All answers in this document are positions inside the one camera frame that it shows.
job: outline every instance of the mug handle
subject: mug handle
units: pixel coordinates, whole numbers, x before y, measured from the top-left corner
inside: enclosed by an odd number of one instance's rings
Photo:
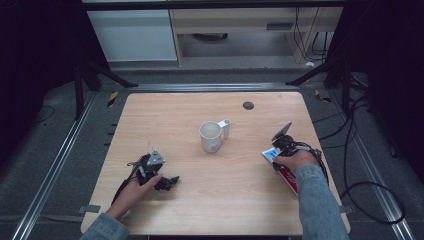
[[[218,125],[222,128],[224,131],[224,139],[228,139],[228,135],[230,134],[230,120],[224,119],[221,122],[218,123]]]

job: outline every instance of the person's right hand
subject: person's right hand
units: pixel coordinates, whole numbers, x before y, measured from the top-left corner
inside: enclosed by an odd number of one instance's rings
[[[273,158],[273,160],[278,164],[283,164],[286,167],[290,168],[293,173],[296,173],[297,168],[305,164],[319,166],[315,157],[310,152],[303,150],[297,151],[291,157],[276,156]]]

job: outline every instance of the person's left hand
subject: person's left hand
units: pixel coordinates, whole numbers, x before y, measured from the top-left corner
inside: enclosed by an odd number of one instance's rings
[[[161,178],[162,174],[158,174],[142,186],[138,184],[137,178],[133,178],[122,190],[109,210],[106,211],[106,214],[120,221],[125,213],[134,207],[138,201],[143,199]]]

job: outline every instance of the white cabinet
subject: white cabinet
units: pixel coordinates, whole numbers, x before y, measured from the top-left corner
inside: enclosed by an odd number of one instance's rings
[[[131,2],[131,0],[83,0],[83,2]],[[88,16],[110,64],[177,61],[168,10],[89,11]]]

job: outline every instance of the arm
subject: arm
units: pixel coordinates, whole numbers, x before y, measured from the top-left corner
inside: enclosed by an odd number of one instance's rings
[[[128,229],[120,222],[124,215],[134,207],[161,179],[162,175],[151,178],[143,186],[140,186],[137,179],[131,180],[119,194],[112,206],[106,213],[93,222],[88,230],[81,236],[85,239],[126,239],[129,235]]]
[[[303,239],[349,239],[339,205],[315,158],[309,152],[298,151],[292,157],[276,157],[274,161],[296,173]]]

